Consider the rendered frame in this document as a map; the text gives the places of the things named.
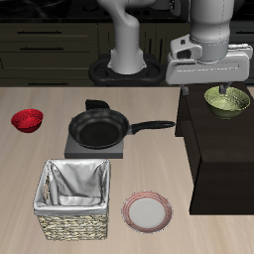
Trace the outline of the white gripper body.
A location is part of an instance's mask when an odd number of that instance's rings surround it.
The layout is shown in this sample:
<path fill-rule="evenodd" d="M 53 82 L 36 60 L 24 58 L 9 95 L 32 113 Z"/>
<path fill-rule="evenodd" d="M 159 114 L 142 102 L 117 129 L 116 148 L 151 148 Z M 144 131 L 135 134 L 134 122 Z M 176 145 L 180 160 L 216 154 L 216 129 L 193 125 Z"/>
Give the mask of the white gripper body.
<path fill-rule="evenodd" d="M 191 59 L 174 60 L 168 55 L 166 83 L 181 85 L 244 81 L 249 77 L 252 56 L 253 48 L 248 44 L 229 45 L 227 55 L 216 63 L 202 63 Z"/>

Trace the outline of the green bowl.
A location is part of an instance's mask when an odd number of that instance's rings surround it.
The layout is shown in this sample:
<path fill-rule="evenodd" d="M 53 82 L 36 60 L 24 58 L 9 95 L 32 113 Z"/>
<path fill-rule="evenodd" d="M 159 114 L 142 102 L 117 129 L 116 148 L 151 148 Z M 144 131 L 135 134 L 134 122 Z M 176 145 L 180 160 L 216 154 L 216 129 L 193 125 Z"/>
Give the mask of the green bowl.
<path fill-rule="evenodd" d="M 209 111 L 220 119 L 231 119 L 240 115 L 249 105 L 250 97 L 242 90 L 228 87 L 225 93 L 214 86 L 204 93 Z"/>

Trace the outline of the white-lined wicker basket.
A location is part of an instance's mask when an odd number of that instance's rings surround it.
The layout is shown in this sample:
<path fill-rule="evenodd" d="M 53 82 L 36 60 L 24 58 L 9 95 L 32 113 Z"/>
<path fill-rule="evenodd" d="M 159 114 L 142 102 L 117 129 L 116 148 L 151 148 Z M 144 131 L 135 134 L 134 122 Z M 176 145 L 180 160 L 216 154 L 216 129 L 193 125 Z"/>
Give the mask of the white-lined wicker basket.
<path fill-rule="evenodd" d="M 108 232 L 110 162 L 48 160 L 33 208 L 48 240 L 104 240 Z"/>

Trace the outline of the red bowl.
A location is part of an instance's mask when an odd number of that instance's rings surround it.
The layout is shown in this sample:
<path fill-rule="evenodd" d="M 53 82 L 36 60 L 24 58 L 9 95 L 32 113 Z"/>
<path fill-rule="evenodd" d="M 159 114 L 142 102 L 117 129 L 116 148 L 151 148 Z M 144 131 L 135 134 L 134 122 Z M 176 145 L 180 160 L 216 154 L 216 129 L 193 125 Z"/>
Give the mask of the red bowl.
<path fill-rule="evenodd" d="M 11 124 L 23 133 L 33 133 L 39 129 L 43 118 L 43 112 L 38 109 L 24 109 L 12 116 Z"/>

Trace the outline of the dark wooden cabinet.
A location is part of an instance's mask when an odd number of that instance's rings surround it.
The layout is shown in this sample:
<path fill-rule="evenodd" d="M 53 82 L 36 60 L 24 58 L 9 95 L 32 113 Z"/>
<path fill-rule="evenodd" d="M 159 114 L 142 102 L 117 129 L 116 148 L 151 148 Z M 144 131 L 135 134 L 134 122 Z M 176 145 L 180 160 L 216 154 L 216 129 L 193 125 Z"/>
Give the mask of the dark wooden cabinet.
<path fill-rule="evenodd" d="M 191 84 L 181 95 L 175 135 L 185 140 L 193 182 L 191 215 L 254 215 L 254 99 L 239 116 L 212 114 Z"/>

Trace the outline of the black frying pan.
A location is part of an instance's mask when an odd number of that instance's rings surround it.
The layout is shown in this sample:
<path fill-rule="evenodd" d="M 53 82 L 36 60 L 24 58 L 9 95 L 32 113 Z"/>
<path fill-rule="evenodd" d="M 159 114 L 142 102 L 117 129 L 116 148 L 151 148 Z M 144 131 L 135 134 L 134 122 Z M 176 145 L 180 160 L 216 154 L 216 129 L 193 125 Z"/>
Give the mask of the black frying pan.
<path fill-rule="evenodd" d="M 126 135 L 135 135 L 141 130 L 166 129 L 175 126 L 173 121 L 147 121 L 130 124 L 118 111 L 90 109 L 73 117 L 68 133 L 80 146 L 102 150 L 120 143 Z"/>

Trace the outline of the dark grey stove plate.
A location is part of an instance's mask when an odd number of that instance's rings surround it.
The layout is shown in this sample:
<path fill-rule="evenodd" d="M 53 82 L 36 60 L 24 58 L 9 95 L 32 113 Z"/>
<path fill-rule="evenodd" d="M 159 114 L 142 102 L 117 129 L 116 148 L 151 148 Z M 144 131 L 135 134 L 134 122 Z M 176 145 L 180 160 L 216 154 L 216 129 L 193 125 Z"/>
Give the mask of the dark grey stove plate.
<path fill-rule="evenodd" d="M 68 135 L 64 149 L 64 157 L 66 159 L 122 159 L 123 142 L 110 148 L 93 150 L 79 145 Z"/>

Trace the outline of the white plate with red rim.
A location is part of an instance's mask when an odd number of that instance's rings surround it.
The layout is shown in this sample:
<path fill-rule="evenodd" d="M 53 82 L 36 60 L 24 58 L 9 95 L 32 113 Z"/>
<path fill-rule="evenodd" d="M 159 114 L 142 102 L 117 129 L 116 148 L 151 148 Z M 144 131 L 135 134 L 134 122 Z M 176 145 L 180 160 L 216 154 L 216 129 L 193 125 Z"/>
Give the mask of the white plate with red rim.
<path fill-rule="evenodd" d="M 124 222 L 140 233 L 164 230 L 173 218 L 170 202 L 155 191 L 143 190 L 131 194 L 121 209 Z"/>

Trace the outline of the dark kitchen cupboards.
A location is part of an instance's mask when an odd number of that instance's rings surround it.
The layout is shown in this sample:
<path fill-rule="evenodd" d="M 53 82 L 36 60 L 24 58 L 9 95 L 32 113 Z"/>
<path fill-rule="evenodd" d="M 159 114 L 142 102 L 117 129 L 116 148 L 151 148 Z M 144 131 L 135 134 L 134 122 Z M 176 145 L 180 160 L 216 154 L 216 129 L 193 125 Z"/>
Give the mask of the dark kitchen cupboards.
<path fill-rule="evenodd" d="M 158 86 L 166 82 L 171 41 L 191 25 L 169 10 L 129 7 L 139 22 L 146 67 L 108 67 L 114 24 L 97 0 L 0 0 L 0 86 Z"/>

